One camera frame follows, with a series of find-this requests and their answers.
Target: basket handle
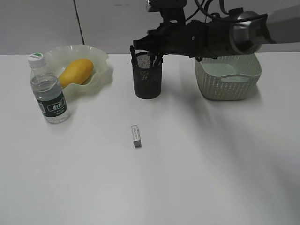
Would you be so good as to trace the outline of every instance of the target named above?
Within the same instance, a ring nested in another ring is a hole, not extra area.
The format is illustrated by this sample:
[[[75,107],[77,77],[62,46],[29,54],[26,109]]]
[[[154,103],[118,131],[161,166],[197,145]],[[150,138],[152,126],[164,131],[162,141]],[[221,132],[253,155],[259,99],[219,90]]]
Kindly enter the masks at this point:
[[[238,82],[238,83],[246,83],[250,80],[250,78],[253,78],[252,76],[248,76],[245,74],[232,74],[232,75],[225,75],[225,76],[219,76],[217,77],[218,80],[220,80],[223,83],[235,83],[235,82],[228,82],[228,81],[224,81],[224,79],[226,78],[231,78],[231,77],[243,77],[246,78],[244,81]]]

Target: cable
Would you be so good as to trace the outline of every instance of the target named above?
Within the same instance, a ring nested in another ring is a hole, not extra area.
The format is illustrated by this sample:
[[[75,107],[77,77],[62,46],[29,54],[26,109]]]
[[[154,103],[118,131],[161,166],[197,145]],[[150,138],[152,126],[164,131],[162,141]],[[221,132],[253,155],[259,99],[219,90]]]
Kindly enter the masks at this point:
[[[192,19],[199,11],[200,11],[200,9],[197,9],[191,16],[189,16],[189,17],[186,19],[186,22],[189,21],[190,19]]]
[[[205,0],[202,0],[201,2],[201,6],[203,6]],[[190,19],[192,19],[198,12],[200,11],[200,9],[197,9],[191,16],[189,16],[187,19],[186,19],[186,22],[189,21]]]
[[[204,10],[206,12],[208,12],[208,8],[210,7],[210,4],[213,2],[214,0],[208,0],[206,3],[205,3],[205,6],[204,6]]]
[[[221,18],[217,18],[211,14],[209,14],[208,12],[205,11],[205,9],[200,5],[198,0],[195,0],[195,3],[198,7],[198,9],[208,18],[212,19],[212,20],[216,20],[216,21],[220,21],[220,22],[225,22],[225,23],[242,23],[242,22],[249,22],[252,20],[258,20],[258,19],[263,19],[266,18],[268,16],[268,14],[263,14],[263,15],[258,15],[258,16],[253,16],[247,19],[239,19],[239,20],[225,20],[225,19],[221,19]]]
[[[229,15],[229,13],[225,10],[224,0],[219,0],[219,3],[220,3],[221,12],[224,13],[225,15]]]

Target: bottle cap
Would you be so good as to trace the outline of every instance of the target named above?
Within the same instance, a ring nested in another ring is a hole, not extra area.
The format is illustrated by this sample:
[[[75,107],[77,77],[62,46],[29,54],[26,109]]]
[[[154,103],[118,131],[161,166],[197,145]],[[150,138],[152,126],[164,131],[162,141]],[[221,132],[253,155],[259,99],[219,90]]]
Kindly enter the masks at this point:
[[[46,66],[46,60],[41,53],[34,53],[28,56],[29,66],[32,69],[42,68]]]

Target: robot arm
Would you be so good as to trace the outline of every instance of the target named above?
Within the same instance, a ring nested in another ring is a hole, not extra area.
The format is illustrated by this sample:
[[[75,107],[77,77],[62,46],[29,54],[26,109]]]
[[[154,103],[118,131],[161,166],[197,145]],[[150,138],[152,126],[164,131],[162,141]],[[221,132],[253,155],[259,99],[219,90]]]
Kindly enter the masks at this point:
[[[195,0],[199,10],[206,13]],[[159,11],[163,22],[156,30],[134,41],[135,49],[154,54],[176,54],[197,58],[255,53],[262,44],[300,42],[300,5],[258,15],[242,8],[211,22],[192,20],[186,24],[183,8],[187,0],[148,0],[148,11]]]

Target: gray wall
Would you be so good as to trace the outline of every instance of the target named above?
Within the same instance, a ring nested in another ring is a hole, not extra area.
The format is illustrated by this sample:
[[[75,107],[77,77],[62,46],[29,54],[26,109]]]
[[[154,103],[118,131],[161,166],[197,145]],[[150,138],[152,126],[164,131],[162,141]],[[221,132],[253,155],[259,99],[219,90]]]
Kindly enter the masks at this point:
[[[186,15],[195,11],[187,0]],[[76,0],[87,45],[107,53],[128,53],[133,39],[161,22],[159,13],[146,13],[146,0]],[[225,0],[226,9],[244,7],[258,13],[300,4],[300,0]],[[211,11],[218,10],[215,0]],[[46,52],[56,46],[81,43],[73,0],[1,0],[0,54]],[[299,52],[300,43],[266,45],[262,52]]]
[[[73,0],[0,0],[0,54],[47,52],[82,42]]]

